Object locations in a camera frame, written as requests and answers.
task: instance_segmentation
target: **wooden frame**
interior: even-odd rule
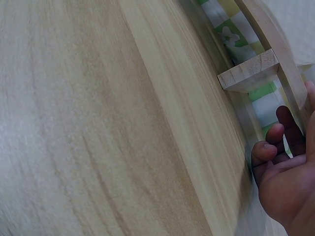
[[[295,119],[305,132],[311,115],[307,91],[281,28],[257,0],[235,1],[266,52],[218,75],[223,89],[249,92],[279,78]]]

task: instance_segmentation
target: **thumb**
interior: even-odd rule
[[[312,82],[305,83],[313,114],[306,134],[306,157],[308,161],[315,161],[315,85]]]

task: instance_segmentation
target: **wooden slat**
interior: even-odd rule
[[[279,62],[272,49],[218,75],[224,90],[251,92],[278,78]]]

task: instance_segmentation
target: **fabric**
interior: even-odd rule
[[[254,30],[234,0],[199,0],[199,3],[235,65],[264,52]],[[315,81],[314,65],[300,66],[299,69],[305,81]],[[264,134],[278,122],[276,109],[281,105],[289,107],[279,80],[250,92],[249,97]]]

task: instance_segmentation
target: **wooden board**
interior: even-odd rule
[[[212,58],[175,0],[0,1],[1,235],[280,235]]]
[[[249,93],[278,79],[279,62],[272,49],[218,75],[224,90]]]

